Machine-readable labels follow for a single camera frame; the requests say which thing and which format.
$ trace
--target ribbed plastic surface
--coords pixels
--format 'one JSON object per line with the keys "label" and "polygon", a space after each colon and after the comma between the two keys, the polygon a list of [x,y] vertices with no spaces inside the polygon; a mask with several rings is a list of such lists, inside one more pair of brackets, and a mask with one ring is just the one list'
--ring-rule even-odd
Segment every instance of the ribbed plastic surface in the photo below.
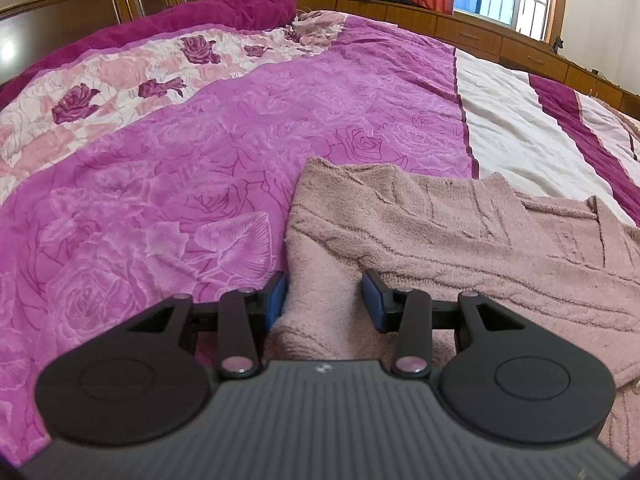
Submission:
{"label": "ribbed plastic surface", "polygon": [[614,480],[626,467],[594,440],[551,450],[487,442],[426,384],[368,361],[272,362],[225,383],[168,437],[125,449],[58,441],[22,471],[33,480]]}

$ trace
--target logo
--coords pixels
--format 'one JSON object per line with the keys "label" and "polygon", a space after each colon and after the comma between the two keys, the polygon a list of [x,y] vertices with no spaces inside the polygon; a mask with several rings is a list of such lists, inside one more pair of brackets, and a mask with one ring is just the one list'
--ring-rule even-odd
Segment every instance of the logo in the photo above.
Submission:
{"label": "logo", "polygon": [[334,367],[332,367],[330,364],[322,363],[320,366],[316,367],[316,372],[324,375],[329,373],[333,369]]}

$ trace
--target drawer handle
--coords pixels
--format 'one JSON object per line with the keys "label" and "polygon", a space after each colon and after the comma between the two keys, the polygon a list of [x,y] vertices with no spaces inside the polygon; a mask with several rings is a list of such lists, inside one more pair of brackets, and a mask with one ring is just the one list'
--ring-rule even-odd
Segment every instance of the drawer handle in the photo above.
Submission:
{"label": "drawer handle", "polygon": [[534,63],[537,63],[538,65],[544,65],[544,61],[540,61],[539,59],[536,59],[534,57],[531,56],[527,56],[527,58],[529,58],[529,60],[533,61]]}

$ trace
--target magenta stripe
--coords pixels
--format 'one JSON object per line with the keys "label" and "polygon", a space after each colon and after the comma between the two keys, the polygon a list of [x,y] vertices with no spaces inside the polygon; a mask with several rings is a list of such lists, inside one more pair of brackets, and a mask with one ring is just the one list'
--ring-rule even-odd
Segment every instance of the magenta stripe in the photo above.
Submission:
{"label": "magenta stripe", "polygon": [[464,128],[464,138],[466,146],[466,154],[471,159],[471,178],[480,178],[480,164],[474,157],[474,150],[471,148],[469,142],[469,125],[466,123],[465,107],[462,104],[462,96],[458,92],[458,57],[456,56],[456,48],[453,49],[453,85],[458,99],[458,106],[460,106],[460,113],[462,114],[462,127]]}
{"label": "magenta stripe", "polygon": [[640,188],[626,174],[620,161],[582,122],[575,91],[562,83],[532,74],[529,75],[529,83],[538,94],[543,111],[558,121],[562,130],[574,140],[584,160],[609,183],[613,198],[620,207],[636,225],[640,225]]}
{"label": "magenta stripe", "polygon": [[158,34],[211,23],[235,30],[269,30],[283,27],[295,17],[295,0],[198,0],[133,22],[103,28],[59,48],[0,86],[0,110],[13,101],[40,72],[76,61],[89,50],[121,48]]}

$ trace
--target bed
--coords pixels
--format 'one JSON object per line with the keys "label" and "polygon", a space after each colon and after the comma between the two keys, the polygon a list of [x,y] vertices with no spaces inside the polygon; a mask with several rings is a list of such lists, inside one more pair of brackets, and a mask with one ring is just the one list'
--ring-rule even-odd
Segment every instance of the bed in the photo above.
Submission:
{"label": "bed", "polygon": [[[0,89],[0,452],[47,443],[31,393],[62,352],[173,293],[213,301],[286,268],[308,158],[498,171],[531,195],[596,194],[632,230],[632,126],[389,23],[296,17],[294,0],[189,2],[45,56]],[[628,406],[602,438],[634,463],[640,397],[617,386]]]}

